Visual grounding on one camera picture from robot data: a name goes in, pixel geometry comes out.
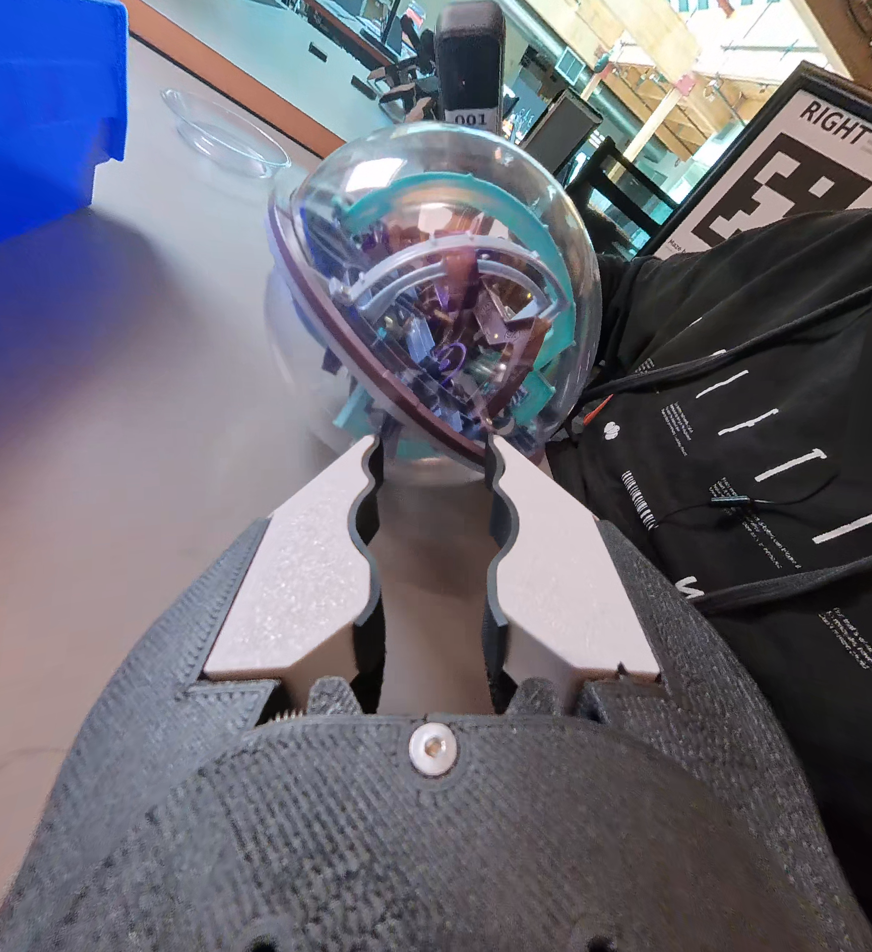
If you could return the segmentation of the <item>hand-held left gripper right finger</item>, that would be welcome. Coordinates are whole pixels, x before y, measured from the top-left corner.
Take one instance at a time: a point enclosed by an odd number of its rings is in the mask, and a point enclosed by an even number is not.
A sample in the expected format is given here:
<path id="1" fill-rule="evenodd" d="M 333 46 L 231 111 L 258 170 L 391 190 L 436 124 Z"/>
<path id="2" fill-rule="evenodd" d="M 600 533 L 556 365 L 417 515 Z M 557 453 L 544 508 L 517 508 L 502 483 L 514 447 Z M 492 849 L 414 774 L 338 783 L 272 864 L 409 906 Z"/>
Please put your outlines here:
<path id="1" fill-rule="evenodd" d="M 557 710 L 586 682 L 655 684 L 659 663 L 594 515 L 508 441 L 491 435 L 487 675 L 496 710 L 529 679 Z"/>

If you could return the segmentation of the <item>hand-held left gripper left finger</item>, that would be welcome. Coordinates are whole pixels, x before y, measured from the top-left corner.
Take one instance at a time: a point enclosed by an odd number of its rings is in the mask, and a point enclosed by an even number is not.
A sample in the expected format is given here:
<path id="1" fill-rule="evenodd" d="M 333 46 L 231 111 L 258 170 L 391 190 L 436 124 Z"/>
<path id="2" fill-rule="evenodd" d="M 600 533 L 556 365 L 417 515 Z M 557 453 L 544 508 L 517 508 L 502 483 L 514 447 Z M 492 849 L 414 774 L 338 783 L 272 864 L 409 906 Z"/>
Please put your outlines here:
<path id="1" fill-rule="evenodd" d="M 359 439 L 270 515 L 204 662 L 212 682 L 276 679 L 294 707 L 327 676 L 364 708 L 382 687 L 382 444 Z"/>

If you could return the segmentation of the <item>clear maze ball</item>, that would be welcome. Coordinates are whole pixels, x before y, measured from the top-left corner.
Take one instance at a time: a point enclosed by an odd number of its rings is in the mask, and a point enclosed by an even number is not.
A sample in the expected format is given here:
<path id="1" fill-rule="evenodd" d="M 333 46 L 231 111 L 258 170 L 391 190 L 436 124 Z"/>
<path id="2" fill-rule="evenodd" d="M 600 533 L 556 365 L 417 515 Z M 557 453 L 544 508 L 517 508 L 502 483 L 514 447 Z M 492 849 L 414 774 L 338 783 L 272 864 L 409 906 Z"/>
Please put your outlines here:
<path id="1" fill-rule="evenodd" d="M 311 432 L 364 437 L 404 484 L 482 472 L 490 437 L 533 463 L 588 383 L 603 302 L 582 217 L 488 132 L 378 129 L 278 173 L 264 319 Z"/>

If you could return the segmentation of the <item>person's right forearm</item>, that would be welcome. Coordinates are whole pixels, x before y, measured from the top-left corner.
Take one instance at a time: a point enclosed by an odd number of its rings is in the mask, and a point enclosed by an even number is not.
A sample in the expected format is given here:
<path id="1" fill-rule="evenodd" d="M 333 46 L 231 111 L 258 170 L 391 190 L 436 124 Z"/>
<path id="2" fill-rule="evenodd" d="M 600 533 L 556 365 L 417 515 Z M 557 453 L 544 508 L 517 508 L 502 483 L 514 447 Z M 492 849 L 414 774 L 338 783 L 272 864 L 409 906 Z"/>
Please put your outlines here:
<path id="1" fill-rule="evenodd" d="M 872 208 L 784 218 L 707 251 L 597 264 L 597 371 L 579 404 L 702 375 L 866 310 Z"/>

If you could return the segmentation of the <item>grey screen on stand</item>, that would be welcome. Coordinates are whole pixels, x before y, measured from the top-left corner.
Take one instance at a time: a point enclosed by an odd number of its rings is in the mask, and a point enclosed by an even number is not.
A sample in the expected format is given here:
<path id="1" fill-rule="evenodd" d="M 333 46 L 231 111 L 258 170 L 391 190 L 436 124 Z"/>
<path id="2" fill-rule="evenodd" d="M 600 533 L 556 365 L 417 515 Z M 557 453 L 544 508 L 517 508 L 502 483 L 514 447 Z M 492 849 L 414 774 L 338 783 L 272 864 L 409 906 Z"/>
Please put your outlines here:
<path id="1" fill-rule="evenodd" d="M 525 135 L 521 149 L 556 177 L 603 122 L 596 108 L 563 89 Z"/>

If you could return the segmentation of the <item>person's black printed hoodie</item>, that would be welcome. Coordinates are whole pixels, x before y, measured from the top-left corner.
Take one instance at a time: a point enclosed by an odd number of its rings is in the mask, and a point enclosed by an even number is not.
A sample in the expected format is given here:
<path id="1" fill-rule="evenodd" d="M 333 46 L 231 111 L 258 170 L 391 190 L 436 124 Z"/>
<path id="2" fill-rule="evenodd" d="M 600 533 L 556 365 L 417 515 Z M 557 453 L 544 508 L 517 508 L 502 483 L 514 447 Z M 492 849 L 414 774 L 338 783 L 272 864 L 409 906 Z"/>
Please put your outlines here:
<path id="1" fill-rule="evenodd" d="M 795 348 L 610 393 L 552 469 L 751 674 L 872 923 L 872 384 L 855 374 L 843 345 Z"/>

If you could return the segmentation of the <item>clear plastic dish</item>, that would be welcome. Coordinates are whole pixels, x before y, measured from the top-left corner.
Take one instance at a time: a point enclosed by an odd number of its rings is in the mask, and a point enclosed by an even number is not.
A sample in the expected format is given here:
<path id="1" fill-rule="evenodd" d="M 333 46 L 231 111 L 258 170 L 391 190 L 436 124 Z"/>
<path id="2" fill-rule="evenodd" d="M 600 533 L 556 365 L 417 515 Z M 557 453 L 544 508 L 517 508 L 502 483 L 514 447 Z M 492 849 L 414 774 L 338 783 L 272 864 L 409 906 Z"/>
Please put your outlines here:
<path id="1" fill-rule="evenodd" d="M 255 180 L 291 168 L 286 149 L 232 109 L 179 89 L 164 89 L 161 98 L 179 137 L 219 168 Z"/>

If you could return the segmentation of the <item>large framed marker sign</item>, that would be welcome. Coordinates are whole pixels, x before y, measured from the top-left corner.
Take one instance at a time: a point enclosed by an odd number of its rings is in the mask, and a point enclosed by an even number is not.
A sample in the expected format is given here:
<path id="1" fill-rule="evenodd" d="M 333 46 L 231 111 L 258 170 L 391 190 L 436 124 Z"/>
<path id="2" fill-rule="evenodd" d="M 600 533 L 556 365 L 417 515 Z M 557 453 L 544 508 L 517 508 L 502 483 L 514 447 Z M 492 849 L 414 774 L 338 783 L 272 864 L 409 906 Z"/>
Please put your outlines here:
<path id="1" fill-rule="evenodd" d="M 872 91 L 799 64 L 638 256 L 705 251 L 816 211 L 872 208 Z"/>

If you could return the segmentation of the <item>blue plastic bin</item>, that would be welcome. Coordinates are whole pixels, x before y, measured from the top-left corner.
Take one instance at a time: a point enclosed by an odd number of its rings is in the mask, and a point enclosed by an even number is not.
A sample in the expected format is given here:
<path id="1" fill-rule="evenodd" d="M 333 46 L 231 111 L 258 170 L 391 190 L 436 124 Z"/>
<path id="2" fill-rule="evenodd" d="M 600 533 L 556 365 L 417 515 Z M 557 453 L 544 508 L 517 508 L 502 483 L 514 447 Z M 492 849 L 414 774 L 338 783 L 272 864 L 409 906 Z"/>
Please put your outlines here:
<path id="1" fill-rule="evenodd" d="M 127 10 L 0 1 L 0 243 L 87 208 L 125 156 Z"/>

